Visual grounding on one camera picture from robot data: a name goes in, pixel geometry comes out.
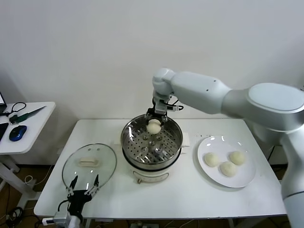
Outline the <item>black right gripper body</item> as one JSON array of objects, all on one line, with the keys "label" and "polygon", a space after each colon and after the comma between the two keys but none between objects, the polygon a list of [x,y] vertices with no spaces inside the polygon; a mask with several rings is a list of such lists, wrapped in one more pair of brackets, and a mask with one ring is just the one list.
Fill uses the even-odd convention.
[{"label": "black right gripper body", "polygon": [[149,108],[146,113],[151,114],[151,119],[160,119],[161,115],[167,115],[167,104],[171,95],[154,94],[152,98],[153,107]]}]

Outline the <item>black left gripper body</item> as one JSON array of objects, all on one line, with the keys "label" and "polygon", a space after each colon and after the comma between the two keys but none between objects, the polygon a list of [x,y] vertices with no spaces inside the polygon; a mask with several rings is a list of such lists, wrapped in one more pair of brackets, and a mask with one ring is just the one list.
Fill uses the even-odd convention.
[{"label": "black left gripper body", "polygon": [[70,203],[68,212],[70,214],[81,214],[84,205],[92,200],[92,195],[86,193],[86,190],[76,190],[69,193],[67,199]]}]

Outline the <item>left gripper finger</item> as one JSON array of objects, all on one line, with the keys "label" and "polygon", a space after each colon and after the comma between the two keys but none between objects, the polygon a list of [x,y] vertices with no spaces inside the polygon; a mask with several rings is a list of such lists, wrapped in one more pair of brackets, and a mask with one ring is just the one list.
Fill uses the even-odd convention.
[{"label": "left gripper finger", "polygon": [[86,190],[85,195],[95,195],[98,191],[99,191],[99,175],[96,176],[93,186]]},{"label": "left gripper finger", "polygon": [[75,178],[71,181],[70,185],[68,187],[66,187],[67,190],[67,195],[73,195],[73,191],[77,182],[78,176],[75,176]]}]

